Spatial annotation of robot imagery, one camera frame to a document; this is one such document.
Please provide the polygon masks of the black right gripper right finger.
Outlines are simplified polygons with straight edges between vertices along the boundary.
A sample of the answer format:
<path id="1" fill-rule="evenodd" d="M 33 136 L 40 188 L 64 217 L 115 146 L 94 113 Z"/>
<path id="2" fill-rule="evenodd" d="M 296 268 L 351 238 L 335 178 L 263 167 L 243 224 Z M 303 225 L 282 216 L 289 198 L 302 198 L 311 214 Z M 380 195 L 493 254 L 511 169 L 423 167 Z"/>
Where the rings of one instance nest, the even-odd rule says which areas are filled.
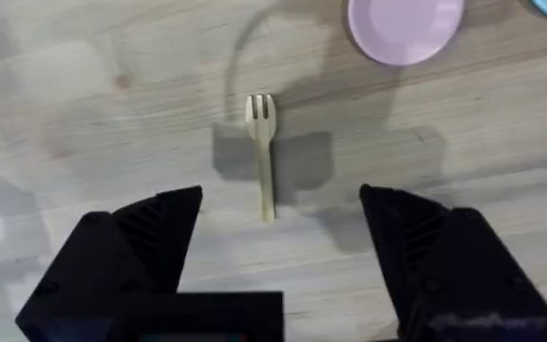
<path id="1" fill-rule="evenodd" d="M 400 341 L 547 341 L 547 302 L 484 216 L 360 188 Z"/>

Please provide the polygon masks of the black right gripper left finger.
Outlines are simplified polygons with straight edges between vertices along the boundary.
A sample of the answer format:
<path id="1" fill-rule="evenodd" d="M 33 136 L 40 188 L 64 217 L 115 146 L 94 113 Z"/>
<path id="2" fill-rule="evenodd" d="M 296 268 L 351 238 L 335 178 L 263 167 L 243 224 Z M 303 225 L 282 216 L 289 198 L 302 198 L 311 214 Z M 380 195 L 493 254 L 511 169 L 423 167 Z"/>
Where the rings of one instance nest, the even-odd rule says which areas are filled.
<path id="1" fill-rule="evenodd" d="M 30 341 L 111 341 L 123 297 L 175 292 L 200 186 L 81 217 L 15 318 Z"/>

